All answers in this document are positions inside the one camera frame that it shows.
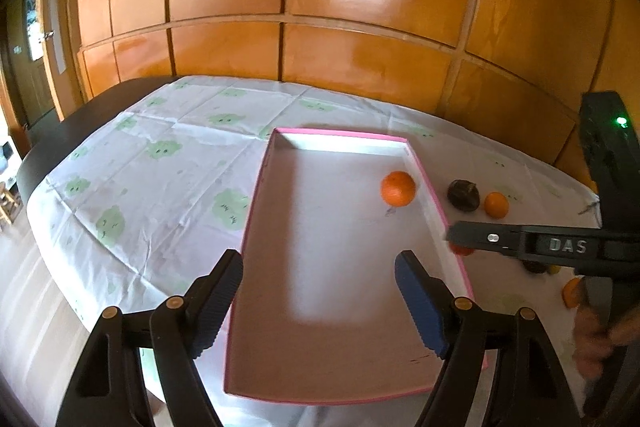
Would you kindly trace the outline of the right hand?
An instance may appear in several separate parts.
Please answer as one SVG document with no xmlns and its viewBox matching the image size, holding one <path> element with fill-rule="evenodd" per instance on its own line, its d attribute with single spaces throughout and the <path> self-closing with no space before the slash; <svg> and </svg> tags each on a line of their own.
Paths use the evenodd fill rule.
<svg viewBox="0 0 640 427">
<path fill-rule="evenodd" d="M 603 373 L 603 361 L 615 347 L 629 346 L 639 340 L 639 307 L 627 312 L 617 323 L 606 329 L 591 307 L 579 306 L 575 315 L 573 336 L 578 373 L 587 381 L 595 381 Z"/>
</svg>

